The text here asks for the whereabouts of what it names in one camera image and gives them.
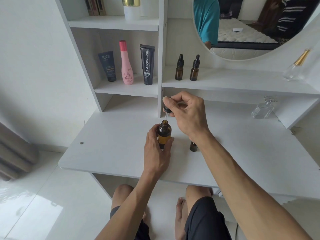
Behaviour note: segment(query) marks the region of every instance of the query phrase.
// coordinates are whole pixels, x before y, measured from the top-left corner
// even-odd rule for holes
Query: person's left hand
[[[171,147],[174,138],[170,138],[164,145],[164,150],[160,149],[157,141],[157,129],[160,124],[155,124],[146,134],[146,145],[144,146],[144,169],[145,173],[150,173],[157,179],[168,169],[171,157]]]

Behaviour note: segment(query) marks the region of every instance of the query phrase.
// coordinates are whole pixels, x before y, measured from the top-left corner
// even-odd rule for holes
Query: teal shirt
[[[218,43],[220,6],[218,0],[194,0],[194,22],[202,42]]]

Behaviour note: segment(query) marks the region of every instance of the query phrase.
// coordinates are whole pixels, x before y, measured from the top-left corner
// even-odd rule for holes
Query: round mirror
[[[194,23],[213,53],[229,60],[246,60],[296,36],[311,15],[320,12],[319,1],[194,0]]]

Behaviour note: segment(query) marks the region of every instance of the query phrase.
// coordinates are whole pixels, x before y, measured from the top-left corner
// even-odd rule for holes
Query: red cap
[[[125,40],[119,41],[120,51],[127,51],[127,42]]]

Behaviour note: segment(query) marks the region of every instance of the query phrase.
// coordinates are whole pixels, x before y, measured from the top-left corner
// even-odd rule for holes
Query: tile grout line
[[[18,220],[16,221],[16,223],[13,225],[13,227],[11,228],[11,230],[8,232],[8,234],[6,234],[6,236],[4,237],[4,240],[6,240],[7,236],[10,234],[10,232],[12,231],[12,229],[15,227],[15,225],[18,223],[18,221],[20,220],[20,218],[22,217],[22,215],[26,212],[26,210],[28,209],[29,205],[33,202],[33,200],[35,199],[35,197],[38,195],[38,193],[40,192],[40,190],[43,188],[43,186],[46,184],[46,182],[49,180],[49,178],[51,177],[51,175],[54,173],[54,171],[57,169],[58,165],[56,165],[56,167],[54,168],[54,170],[52,170],[52,172],[50,173],[50,175],[47,177],[47,179],[45,180],[45,182],[43,183],[43,185],[40,187],[40,189],[38,190],[37,194],[34,196],[34,198],[30,201],[30,203],[28,204],[28,206],[26,207],[26,209],[23,211],[23,213],[21,214],[21,216],[18,218]]]

